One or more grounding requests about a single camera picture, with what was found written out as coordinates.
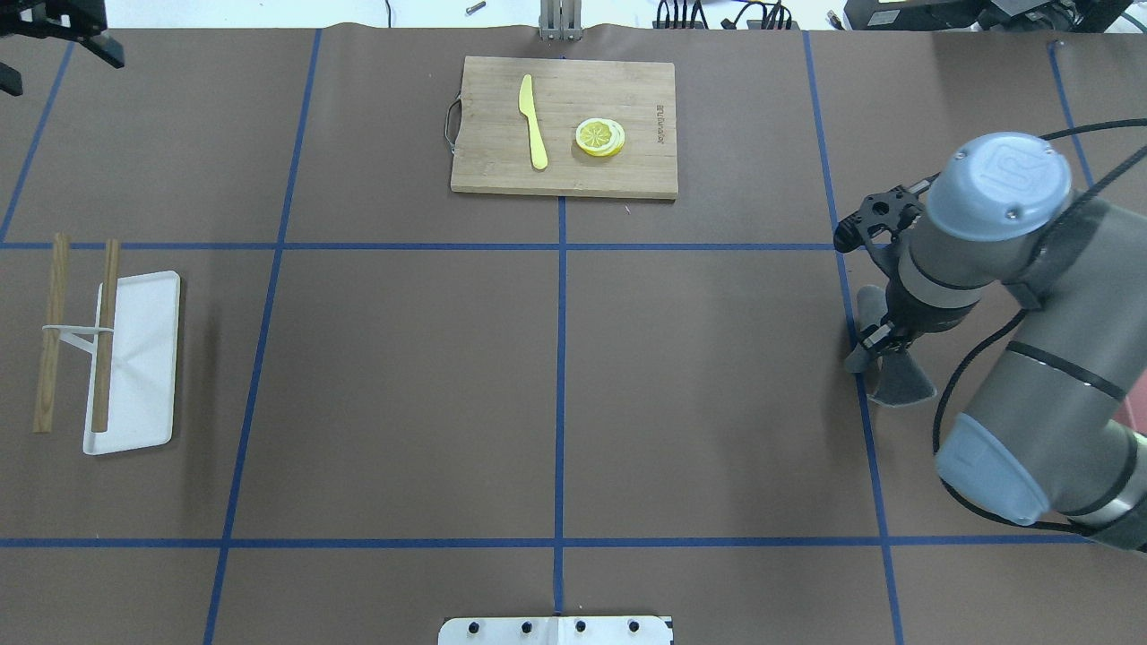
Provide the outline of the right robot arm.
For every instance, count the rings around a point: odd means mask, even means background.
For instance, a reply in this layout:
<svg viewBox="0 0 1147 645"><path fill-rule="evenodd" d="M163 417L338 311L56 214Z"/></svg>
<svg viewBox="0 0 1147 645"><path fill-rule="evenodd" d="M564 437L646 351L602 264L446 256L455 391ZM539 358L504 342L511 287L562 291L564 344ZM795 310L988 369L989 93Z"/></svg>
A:
<svg viewBox="0 0 1147 645"><path fill-rule="evenodd" d="M1058 133L980 135L836 225L885 286L858 290L852 373L871 399L937 396L936 474L963 510L1144 555L1144 435L1115 413L1144 375L1144 215L1086 191Z"/></svg>

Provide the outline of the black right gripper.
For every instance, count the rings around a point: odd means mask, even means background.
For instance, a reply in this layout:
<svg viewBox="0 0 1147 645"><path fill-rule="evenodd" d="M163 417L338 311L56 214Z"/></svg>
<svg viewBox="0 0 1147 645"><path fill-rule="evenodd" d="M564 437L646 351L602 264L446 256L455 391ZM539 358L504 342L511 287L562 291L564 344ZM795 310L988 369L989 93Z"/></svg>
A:
<svg viewBox="0 0 1147 645"><path fill-rule="evenodd" d="M904 285L877 288L877 303L884 314L864 328L858 347L871 356L883 356L908 347L914 339L930 333L942 318L942 306L915 297Z"/></svg>

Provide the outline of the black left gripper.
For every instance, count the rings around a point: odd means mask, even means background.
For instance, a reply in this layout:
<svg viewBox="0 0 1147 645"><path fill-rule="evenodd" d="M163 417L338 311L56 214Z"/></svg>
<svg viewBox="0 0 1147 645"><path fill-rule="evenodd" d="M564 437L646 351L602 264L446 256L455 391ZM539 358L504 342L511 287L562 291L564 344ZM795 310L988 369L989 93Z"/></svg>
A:
<svg viewBox="0 0 1147 645"><path fill-rule="evenodd" d="M3 1L1 37L60 39L77 42L116 69L125 67L120 42L109 29L104 1Z"/></svg>

